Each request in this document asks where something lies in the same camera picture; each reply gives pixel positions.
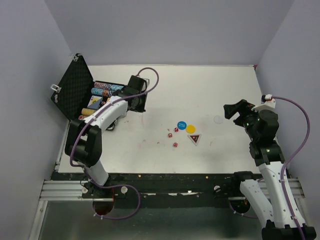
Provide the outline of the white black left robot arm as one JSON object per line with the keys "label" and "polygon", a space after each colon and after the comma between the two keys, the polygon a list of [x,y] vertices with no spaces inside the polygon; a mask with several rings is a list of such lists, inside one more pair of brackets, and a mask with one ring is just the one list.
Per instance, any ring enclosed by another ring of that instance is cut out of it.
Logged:
{"label": "white black left robot arm", "polygon": [[103,133],[113,128],[117,120],[128,111],[143,113],[150,81],[132,75],[127,85],[112,93],[109,100],[95,113],[83,120],[70,123],[64,153],[70,157],[73,167],[80,167],[95,183],[93,191],[101,198],[107,197],[111,185],[107,182],[109,173],[100,160],[103,148]]}

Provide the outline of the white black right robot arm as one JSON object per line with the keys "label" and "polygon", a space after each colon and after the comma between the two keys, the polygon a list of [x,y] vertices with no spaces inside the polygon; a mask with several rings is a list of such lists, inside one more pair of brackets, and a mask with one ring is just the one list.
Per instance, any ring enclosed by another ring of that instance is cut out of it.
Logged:
{"label": "white black right robot arm", "polygon": [[244,195],[253,208],[262,230],[264,240],[314,240],[317,233],[314,227],[307,225],[299,211],[290,188],[286,173],[287,161],[276,142],[279,128],[278,115],[273,111],[276,101],[271,95],[265,95],[260,105],[253,105],[242,99],[235,104],[224,105],[224,117],[243,127],[250,138],[249,151],[266,185],[268,196],[261,191],[259,183],[253,177],[242,177],[230,183],[230,191]]}

